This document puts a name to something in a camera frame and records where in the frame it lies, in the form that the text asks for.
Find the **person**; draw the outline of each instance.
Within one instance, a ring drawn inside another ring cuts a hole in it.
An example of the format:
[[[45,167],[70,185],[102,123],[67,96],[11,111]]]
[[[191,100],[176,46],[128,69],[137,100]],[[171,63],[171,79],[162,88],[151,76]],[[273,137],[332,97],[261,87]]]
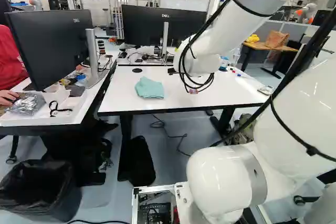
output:
[[[9,90],[27,77],[10,29],[0,25],[0,90]]]
[[[19,95],[11,90],[0,90],[0,105],[11,106]]]

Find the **black strap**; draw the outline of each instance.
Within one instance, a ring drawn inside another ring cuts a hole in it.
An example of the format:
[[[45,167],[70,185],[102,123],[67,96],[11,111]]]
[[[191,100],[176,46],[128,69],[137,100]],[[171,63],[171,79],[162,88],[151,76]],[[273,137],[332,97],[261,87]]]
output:
[[[319,155],[320,157],[323,157],[329,161],[333,161],[336,162],[336,158],[331,157],[327,154],[324,154],[322,152],[320,152],[315,146],[312,146],[308,143],[306,143],[304,140],[302,140],[297,134],[295,134],[287,125],[285,125],[285,123],[283,122],[283,120],[280,118],[280,116],[278,115],[278,113],[276,112],[275,108],[274,108],[274,104],[273,104],[273,99],[271,98],[271,109],[273,112],[274,117],[277,119],[277,121],[280,123],[280,125],[300,144],[302,144],[306,149],[307,149],[307,154],[309,156],[314,156],[314,155]]]
[[[246,6],[242,5],[242,3],[239,2],[238,0],[233,0],[233,1],[234,1],[234,2],[236,3],[236,5],[238,5],[241,9],[243,9],[243,10],[247,11],[248,13],[251,13],[251,14],[253,14],[253,15],[255,15],[255,16],[259,16],[259,17],[267,18],[267,17],[270,17],[270,16],[273,16],[273,15],[274,15],[274,13],[273,13],[273,14],[261,14],[261,13],[257,13],[257,12],[255,12],[254,10],[251,10],[251,9],[247,8]]]
[[[54,103],[56,103],[56,106],[55,106],[54,109],[52,109],[51,106],[52,106]],[[55,117],[55,116],[53,115],[53,113],[54,113],[55,111],[58,111],[58,112],[72,111],[72,109],[61,109],[61,110],[59,110],[59,109],[58,109],[58,102],[57,102],[57,101],[51,101],[51,102],[49,103],[49,108],[50,108],[50,117],[51,117],[51,118],[54,118],[54,117]]]

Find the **yellow object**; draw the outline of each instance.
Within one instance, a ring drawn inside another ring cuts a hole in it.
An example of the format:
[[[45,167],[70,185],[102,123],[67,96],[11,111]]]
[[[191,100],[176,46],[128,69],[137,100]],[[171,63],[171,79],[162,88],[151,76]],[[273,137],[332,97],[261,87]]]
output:
[[[252,34],[250,37],[248,37],[246,39],[246,42],[248,42],[248,43],[255,43],[255,42],[258,42],[258,41],[260,41],[260,38],[256,34]]]

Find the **black bag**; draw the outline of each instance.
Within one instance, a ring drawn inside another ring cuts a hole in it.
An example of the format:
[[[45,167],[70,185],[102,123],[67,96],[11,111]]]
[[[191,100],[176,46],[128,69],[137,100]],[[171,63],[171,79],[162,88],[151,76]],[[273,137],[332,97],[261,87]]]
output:
[[[42,160],[66,160],[72,163],[78,186],[89,185],[92,173],[111,156],[112,143],[95,132],[71,131],[42,136],[47,153]]]
[[[69,162],[20,162],[0,182],[0,209],[33,221],[71,220],[80,205]]]
[[[137,136],[124,143],[124,157],[126,166],[124,178],[134,186],[149,186],[156,179],[151,153],[146,139]]]

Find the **red shirt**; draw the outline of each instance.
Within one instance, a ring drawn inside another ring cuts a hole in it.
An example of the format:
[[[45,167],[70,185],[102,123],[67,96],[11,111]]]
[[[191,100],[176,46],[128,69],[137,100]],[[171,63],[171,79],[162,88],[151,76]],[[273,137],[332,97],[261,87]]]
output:
[[[0,90],[8,90],[28,77],[12,33],[0,25]]]

